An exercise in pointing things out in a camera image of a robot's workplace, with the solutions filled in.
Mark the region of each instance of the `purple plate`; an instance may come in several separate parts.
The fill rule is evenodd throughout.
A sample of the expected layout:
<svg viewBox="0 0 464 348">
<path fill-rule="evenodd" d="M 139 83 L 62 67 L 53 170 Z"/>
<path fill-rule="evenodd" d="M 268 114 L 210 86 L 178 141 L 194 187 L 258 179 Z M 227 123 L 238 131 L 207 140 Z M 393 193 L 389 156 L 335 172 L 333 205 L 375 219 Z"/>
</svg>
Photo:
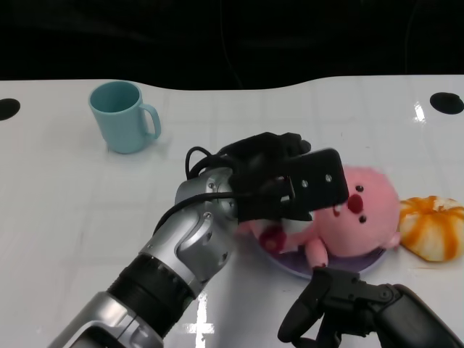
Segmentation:
<svg viewBox="0 0 464 348">
<path fill-rule="evenodd" d="M 286 252 L 283 254 L 269 254 L 256 241 L 257 248 L 271 259 L 277 266 L 296 276 L 311 279 L 312 270 L 307 263 L 305 250 L 300 247 L 297 252 Z M 336 257 L 328 256 L 328 266 L 339 270 L 365 273 L 374 268 L 385 257 L 384 249 L 376 249 L 369 254 L 358 257 Z"/>
</svg>

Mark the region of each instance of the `mug handle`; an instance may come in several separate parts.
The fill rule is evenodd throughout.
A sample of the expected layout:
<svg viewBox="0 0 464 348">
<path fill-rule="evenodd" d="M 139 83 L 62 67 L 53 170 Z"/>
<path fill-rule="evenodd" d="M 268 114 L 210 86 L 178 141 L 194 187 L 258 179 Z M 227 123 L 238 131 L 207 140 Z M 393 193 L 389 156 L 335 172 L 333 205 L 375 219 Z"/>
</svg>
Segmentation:
<svg viewBox="0 0 464 348">
<path fill-rule="evenodd" d="M 154 134 L 153 133 L 148 133 L 148 134 L 154 140 L 158 139 L 161 135 L 161 122 L 160 122 L 160 116 L 158 116 L 158 112 L 152 105 L 140 104 L 139 107 L 143 110 L 148 111 L 148 113 L 152 116 L 153 124 L 154 124 Z"/>
</svg>

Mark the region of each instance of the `black hole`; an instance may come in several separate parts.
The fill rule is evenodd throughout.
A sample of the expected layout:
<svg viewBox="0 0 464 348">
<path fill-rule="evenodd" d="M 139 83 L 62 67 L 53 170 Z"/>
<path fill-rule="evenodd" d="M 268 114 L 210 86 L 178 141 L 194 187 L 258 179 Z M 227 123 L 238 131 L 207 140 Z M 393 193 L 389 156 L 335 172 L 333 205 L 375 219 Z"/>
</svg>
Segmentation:
<svg viewBox="0 0 464 348">
<path fill-rule="evenodd" d="M 435 93 L 430 97 L 430 104 L 435 110 L 448 115 L 456 115 L 464 110 L 464 103 L 454 93 Z"/>
<path fill-rule="evenodd" d="M 204 237 L 203 245 L 208 244 L 208 241 L 210 241 L 211 237 L 212 237 L 212 232 L 209 232 L 209 233 Z"/>
<path fill-rule="evenodd" d="M 0 121 L 8 120 L 20 111 L 21 104 L 16 99 L 0 100 Z"/>
</svg>

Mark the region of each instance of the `black cable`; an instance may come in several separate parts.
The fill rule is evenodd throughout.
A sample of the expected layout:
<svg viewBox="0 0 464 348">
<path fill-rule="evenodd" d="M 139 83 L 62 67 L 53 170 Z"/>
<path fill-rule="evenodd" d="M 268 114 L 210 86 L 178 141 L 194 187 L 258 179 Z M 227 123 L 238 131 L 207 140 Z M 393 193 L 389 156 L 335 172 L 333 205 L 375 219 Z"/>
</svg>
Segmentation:
<svg viewBox="0 0 464 348">
<path fill-rule="evenodd" d="M 407 60 L 408 60 L 407 51 L 408 51 L 408 46 L 409 46 L 409 37 L 411 35 L 411 27 L 413 26 L 413 20 L 415 17 L 415 13 L 418 10 L 420 2 L 421 0 L 415 0 L 413 10 L 411 11 L 409 21 L 407 22 L 406 33 L 405 33 L 405 75 L 407 75 Z"/>
<path fill-rule="evenodd" d="M 233 78 L 237 82 L 239 89 L 244 89 L 244 85 L 241 83 L 240 77 L 237 75 L 236 71 L 234 70 L 231 61 L 229 60 L 229 56 L 227 54 L 227 48 L 225 47 L 225 39 L 224 39 L 224 30 L 223 30 L 223 0 L 219 0 L 219 21 L 220 21 L 220 41 L 223 46 L 224 57 L 229 66 L 229 70 L 232 72 Z"/>
<path fill-rule="evenodd" d="M 165 214 L 159 219 L 157 227 L 154 229 L 153 234 L 160 229 L 161 226 L 169 219 L 173 214 L 182 210 L 183 208 L 188 207 L 193 203 L 202 203 L 207 201 L 212 201 L 213 199 L 240 199 L 248 198 L 251 194 L 234 194 L 232 192 L 214 192 L 208 194 L 197 194 L 196 196 L 189 197 L 188 199 L 183 200 L 182 202 L 177 203 L 175 206 L 171 207 Z"/>
<path fill-rule="evenodd" d="M 195 151 L 200 151 L 206 157 L 211 156 L 211 152 L 209 152 L 206 149 L 203 149 L 200 146 L 195 146 L 195 147 L 192 147 L 191 149 L 189 149 L 189 151 L 187 152 L 187 155 L 186 155 L 186 177 L 187 177 L 187 179 L 189 179 L 189 173 L 190 173 L 190 157 Z"/>
<path fill-rule="evenodd" d="M 221 157 L 218 155 L 208 156 L 201 159 L 194 167 L 188 172 L 187 179 L 193 179 L 199 176 L 200 172 L 206 168 L 217 168 L 217 167 L 228 167 L 232 171 L 237 172 L 239 170 L 239 163 L 234 161 L 230 157 Z"/>
</svg>

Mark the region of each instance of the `plush toy nose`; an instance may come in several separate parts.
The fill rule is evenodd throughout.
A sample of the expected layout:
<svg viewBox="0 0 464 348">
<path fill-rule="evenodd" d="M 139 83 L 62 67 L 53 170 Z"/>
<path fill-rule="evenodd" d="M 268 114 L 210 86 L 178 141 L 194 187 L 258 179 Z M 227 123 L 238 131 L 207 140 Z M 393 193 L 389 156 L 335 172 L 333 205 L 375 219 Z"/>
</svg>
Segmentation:
<svg viewBox="0 0 464 348">
<path fill-rule="evenodd" d="M 354 214 L 359 214 L 363 210 L 363 199 L 359 194 L 353 194 L 348 198 L 348 209 Z"/>
</svg>

